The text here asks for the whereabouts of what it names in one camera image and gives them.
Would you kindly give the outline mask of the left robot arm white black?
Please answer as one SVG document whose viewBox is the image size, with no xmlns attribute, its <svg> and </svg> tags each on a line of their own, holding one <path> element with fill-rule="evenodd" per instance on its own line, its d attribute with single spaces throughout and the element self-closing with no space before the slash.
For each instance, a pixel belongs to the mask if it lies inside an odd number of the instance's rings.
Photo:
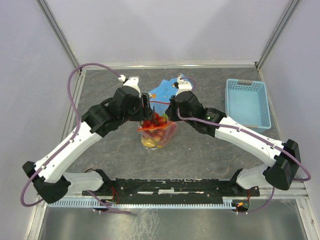
<svg viewBox="0 0 320 240">
<path fill-rule="evenodd" d="M 92 191 L 106 195 L 111 180 L 101 169 L 85 173 L 69 173 L 68 167 L 89 147 L 127 121 L 150 120 L 153 110 L 148 93 L 130 86 L 118 88 L 113 97 L 91 106 L 71 134 L 46 157 L 27 161 L 23 170 L 42 199 L 52 204 L 66 194 Z"/>
</svg>

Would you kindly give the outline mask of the clear zip bag orange zipper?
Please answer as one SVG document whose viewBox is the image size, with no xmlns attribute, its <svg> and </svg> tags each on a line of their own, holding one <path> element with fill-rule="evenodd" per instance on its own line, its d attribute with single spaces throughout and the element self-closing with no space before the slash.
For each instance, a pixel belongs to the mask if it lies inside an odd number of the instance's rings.
<svg viewBox="0 0 320 240">
<path fill-rule="evenodd" d="M 173 138 L 177 130 L 177 124 L 169 120 L 165 110 L 169 102 L 150 101 L 150 107 L 154 116 L 152 120 L 143 120 L 139 123 L 137 132 L 144 147 L 161 149 Z"/>
</svg>

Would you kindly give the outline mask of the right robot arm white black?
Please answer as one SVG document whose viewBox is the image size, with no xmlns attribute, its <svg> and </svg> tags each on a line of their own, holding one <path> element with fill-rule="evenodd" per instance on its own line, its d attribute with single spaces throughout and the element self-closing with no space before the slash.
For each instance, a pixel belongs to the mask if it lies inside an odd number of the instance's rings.
<svg viewBox="0 0 320 240">
<path fill-rule="evenodd" d="M 232 143 L 262 161 L 262 165 L 234 174 L 229 183 L 234 195 L 264 184 L 283 191 L 291 187 L 301 163 L 294 140 L 282 142 L 244 127 L 220 110 L 203 107 L 190 90 L 172 95 L 165 113 L 173 122 L 184 121 L 198 133 Z"/>
</svg>

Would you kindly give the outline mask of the red berry cluster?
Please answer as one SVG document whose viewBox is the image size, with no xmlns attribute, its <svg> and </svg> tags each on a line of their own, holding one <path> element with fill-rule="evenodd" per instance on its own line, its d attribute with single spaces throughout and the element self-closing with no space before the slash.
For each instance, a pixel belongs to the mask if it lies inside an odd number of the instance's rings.
<svg viewBox="0 0 320 240">
<path fill-rule="evenodd" d="M 165 114 L 159 115 L 155 112 L 151 120 L 144 120 L 140 123 L 138 132 L 142 135 L 142 138 L 152 139 L 156 143 L 160 143 L 164 140 L 168 124 L 168 117 Z"/>
</svg>

